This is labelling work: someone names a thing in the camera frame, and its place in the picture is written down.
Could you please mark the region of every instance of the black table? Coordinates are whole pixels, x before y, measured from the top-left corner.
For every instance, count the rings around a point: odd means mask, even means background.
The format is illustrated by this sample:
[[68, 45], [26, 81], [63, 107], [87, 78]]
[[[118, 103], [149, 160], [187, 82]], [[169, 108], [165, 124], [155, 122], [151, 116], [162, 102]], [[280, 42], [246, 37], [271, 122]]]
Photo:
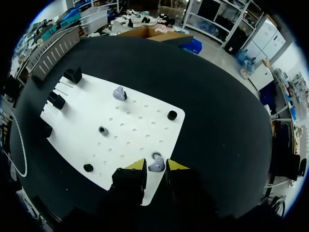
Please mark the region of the black table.
[[[28, 176], [20, 180], [30, 199], [38, 196], [63, 218], [74, 206], [94, 212], [106, 192], [68, 164], [39, 132], [49, 92], [67, 68], [79, 66], [83, 73], [185, 111], [171, 158], [200, 171], [220, 216], [239, 217], [258, 204], [271, 159], [270, 119], [259, 100], [230, 74], [196, 55], [163, 42], [120, 36], [81, 39], [43, 82], [27, 82], [15, 113], [28, 159]], [[23, 171], [15, 123], [11, 151]], [[165, 200], [162, 181], [152, 203], [141, 209], [141, 218], [151, 223], [152, 216], [162, 215]]]

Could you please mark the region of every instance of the black cylinder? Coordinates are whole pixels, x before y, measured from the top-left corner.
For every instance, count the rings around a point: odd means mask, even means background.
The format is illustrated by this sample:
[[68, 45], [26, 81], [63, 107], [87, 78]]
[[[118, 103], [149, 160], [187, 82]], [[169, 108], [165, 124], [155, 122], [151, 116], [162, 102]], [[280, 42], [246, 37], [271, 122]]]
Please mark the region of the black cylinder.
[[84, 169], [86, 172], [92, 172], [93, 171], [93, 166], [91, 164], [85, 164]]
[[173, 121], [173, 120], [175, 120], [175, 118], [177, 118], [177, 113], [175, 111], [171, 110], [168, 114], [168, 119]]

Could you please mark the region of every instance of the cable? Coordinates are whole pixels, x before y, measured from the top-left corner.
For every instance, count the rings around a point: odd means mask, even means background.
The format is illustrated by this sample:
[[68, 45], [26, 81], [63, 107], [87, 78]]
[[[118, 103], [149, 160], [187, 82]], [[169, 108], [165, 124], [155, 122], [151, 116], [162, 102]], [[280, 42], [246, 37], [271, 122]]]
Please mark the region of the cable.
[[266, 189], [266, 188], [272, 188], [272, 187], [280, 186], [280, 185], [285, 184], [285, 183], [288, 182], [289, 180], [290, 180], [290, 179], [287, 178], [286, 180], [283, 180], [283, 181], [281, 181], [281, 182], [279, 182], [279, 183], [277, 183], [277, 184], [275, 184], [275, 185], [267, 185], [267, 186], [265, 186], [264, 188]]
[[12, 116], [13, 116], [13, 119], [15, 120], [15, 123], [17, 125], [17, 130], [18, 130], [18, 134], [19, 134], [19, 137], [20, 137], [20, 142], [21, 142], [21, 146], [23, 148], [23, 154], [24, 154], [24, 161], [25, 161], [25, 173], [22, 174], [19, 169], [15, 166], [13, 160], [11, 160], [10, 156], [4, 151], [4, 154], [8, 157], [8, 159], [12, 162], [12, 165], [14, 166], [14, 168], [16, 169], [16, 171], [22, 176], [22, 177], [26, 177], [27, 174], [28, 174], [28, 167], [27, 167], [27, 157], [26, 157], [26, 151], [25, 151], [25, 146], [24, 146], [24, 141], [23, 141], [23, 138], [21, 136], [21, 131], [20, 131], [20, 127], [19, 127], [19, 124], [17, 122], [17, 118], [14, 114], [14, 110], [12, 109], [12, 107], [10, 106], [10, 104], [7, 102], [7, 100], [2, 96], [2, 99], [5, 101], [5, 103], [9, 106], [11, 112], [12, 112]]

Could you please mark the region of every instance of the sneaker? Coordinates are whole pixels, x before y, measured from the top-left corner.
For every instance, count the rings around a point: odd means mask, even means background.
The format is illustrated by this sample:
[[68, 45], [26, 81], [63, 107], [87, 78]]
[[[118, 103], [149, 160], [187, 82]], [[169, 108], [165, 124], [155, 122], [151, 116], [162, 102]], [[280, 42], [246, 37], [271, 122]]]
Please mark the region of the sneaker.
[[163, 24], [167, 27], [175, 24], [175, 19], [169, 18], [166, 14], [160, 14], [157, 19], [159, 24]]
[[137, 12], [133, 9], [128, 9], [126, 11], [127, 15], [149, 15], [149, 11]]
[[129, 27], [138, 28], [142, 26], [153, 26], [158, 20], [148, 15], [132, 15], [129, 20]]

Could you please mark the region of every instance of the blue box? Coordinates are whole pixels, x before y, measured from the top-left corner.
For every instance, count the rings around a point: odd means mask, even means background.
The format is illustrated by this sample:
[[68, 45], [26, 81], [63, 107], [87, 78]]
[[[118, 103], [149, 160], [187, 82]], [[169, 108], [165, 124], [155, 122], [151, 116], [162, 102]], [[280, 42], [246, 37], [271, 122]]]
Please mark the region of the blue box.
[[182, 45], [182, 48], [186, 51], [198, 54], [202, 50], [202, 43], [196, 39], [193, 39], [191, 43]]

